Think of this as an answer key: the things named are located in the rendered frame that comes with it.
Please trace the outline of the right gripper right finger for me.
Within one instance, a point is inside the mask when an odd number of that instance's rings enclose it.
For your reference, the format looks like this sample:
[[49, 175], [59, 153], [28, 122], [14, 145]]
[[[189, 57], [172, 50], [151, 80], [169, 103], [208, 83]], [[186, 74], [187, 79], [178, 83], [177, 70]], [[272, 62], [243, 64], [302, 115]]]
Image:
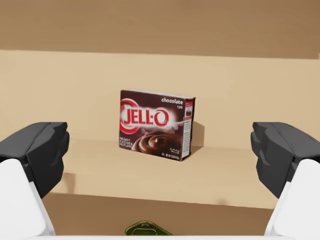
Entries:
[[320, 141], [283, 122], [254, 122], [260, 182], [278, 199], [265, 236], [320, 236]]

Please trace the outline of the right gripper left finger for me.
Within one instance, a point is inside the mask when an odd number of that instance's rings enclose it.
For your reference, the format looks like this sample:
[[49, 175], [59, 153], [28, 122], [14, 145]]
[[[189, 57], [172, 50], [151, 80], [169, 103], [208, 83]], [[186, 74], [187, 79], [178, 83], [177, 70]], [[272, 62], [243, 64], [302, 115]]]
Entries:
[[66, 122], [37, 122], [0, 141], [0, 237], [54, 236], [42, 202], [62, 179]]

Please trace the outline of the brown carton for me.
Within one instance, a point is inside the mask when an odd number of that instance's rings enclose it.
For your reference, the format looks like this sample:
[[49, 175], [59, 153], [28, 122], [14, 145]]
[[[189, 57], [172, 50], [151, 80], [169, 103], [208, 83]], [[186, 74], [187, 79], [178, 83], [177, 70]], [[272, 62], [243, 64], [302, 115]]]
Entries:
[[191, 154], [195, 101], [191, 96], [121, 90], [119, 147], [183, 161]]

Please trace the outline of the pale wooden shelf unit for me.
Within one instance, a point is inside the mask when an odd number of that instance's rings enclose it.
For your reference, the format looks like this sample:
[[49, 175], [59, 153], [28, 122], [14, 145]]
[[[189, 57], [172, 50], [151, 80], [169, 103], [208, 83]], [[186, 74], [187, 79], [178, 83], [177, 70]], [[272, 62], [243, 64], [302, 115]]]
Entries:
[[[118, 146], [120, 91], [195, 97], [182, 162]], [[320, 0], [0, 0], [0, 139], [67, 122], [58, 235], [262, 235], [253, 122], [320, 140]]]

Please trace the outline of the green and blue rectangular can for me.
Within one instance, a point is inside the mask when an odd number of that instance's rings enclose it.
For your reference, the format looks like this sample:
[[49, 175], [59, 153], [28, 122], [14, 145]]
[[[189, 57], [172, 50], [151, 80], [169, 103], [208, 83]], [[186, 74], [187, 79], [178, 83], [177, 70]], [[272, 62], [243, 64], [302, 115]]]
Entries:
[[124, 231], [125, 236], [172, 236], [173, 234], [151, 221], [139, 221]]

